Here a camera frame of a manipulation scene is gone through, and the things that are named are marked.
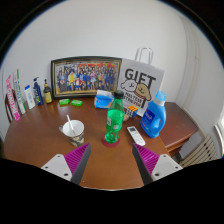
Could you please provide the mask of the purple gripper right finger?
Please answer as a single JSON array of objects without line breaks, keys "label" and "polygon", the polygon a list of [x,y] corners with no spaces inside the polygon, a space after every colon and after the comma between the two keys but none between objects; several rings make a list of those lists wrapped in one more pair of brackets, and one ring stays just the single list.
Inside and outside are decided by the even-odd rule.
[{"label": "purple gripper right finger", "polygon": [[136,160],[143,184],[148,185],[152,183],[151,174],[159,159],[159,155],[136,143],[133,144],[132,154]]}]

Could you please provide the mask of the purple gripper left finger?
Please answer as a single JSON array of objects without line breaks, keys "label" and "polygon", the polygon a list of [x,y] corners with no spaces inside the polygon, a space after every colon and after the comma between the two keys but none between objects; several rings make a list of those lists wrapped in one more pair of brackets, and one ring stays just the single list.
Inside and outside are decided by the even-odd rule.
[{"label": "purple gripper left finger", "polygon": [[65,155],[66,163],[72,173],[72,183],[80,184],[90,154],[91,144],[87,143]]}]

